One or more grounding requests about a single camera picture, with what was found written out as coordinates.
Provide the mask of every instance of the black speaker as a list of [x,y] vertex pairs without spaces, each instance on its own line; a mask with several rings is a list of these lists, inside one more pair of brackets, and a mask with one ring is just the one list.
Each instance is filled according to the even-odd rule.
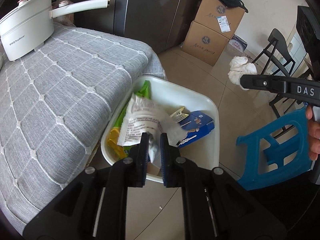
[[298,6],[297,32],[309,54],[314,78],[320,81],[320,25],[309,7]]

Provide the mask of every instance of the pot handle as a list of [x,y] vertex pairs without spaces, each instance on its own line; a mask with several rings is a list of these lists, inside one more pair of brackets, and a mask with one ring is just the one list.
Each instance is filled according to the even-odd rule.
[[69,13],[81,12],[91,9],[107,8],[110,5],[110,0],[89,0],[69,4],[50,11],[50,17],[56,18]]

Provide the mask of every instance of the screw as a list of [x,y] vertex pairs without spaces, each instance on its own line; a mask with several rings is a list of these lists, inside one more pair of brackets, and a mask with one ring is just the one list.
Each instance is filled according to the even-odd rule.
[[133,159],[130,158],[130,157],[126,157],[126,158],[123,159],[123,162],[124,162],[124,164],[130,164],[130,163],[133,162]]
[[180,163],[180,164],[185,163],[186,162],[186,158],[185,157],[177,157],[176,158],[176,162]]
[[223,169],[217,167],[213,170],[214,174],[217,174],[217,175],[222,175],[223,174]]
[[85,170],[84,170],[84,172],[86,173],[86,174],[92,174],[92,173],[94,173],[95,172],[95,168],[94,167],[88,167],[88,168],[86,168]]

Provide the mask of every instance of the white plastic tray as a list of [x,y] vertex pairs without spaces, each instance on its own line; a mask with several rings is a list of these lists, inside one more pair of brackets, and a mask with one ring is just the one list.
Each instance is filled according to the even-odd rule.
[[[200,110],[214,120],[215,128],[205,137],[181,148],[180,154],[194,161],[199,167],[210,170],[217,167],[219,165],[220,131],[219,114],[216,105],[204,95],[152,76],[139,77],[116,108],[101,140],[101,151],[107,162],[113,165],[118,160],[116,153],[107,144],[110,130],[113,128],[123,107],[131,98],[132,93],[138,91],[145,80],[150,81],[151,99],[159,103],[167,113],[172,114],[181,106],[185,106],[187,111]],[[162,177],[156,174],[148,173],[147,179],[163,182]]]

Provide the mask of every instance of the white electric pot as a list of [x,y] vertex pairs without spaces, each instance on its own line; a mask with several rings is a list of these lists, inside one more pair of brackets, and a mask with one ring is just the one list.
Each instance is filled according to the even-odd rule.
[[110,0],[89,0],[52,10],[51,0],[20,0],[0,20],[0,37],[9,60],[16,60],[41,45],[53,33],[53,18],[69,13],[107,8]]

